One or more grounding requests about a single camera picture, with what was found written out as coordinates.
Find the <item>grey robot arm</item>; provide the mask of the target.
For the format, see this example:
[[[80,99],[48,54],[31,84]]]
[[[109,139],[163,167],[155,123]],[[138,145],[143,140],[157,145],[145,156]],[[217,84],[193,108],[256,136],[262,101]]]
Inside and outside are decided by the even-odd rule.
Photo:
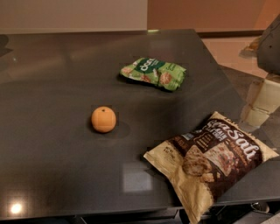
[[[257,65],[270,74],[280,74],[280,14],[267,27],[259,40]]]

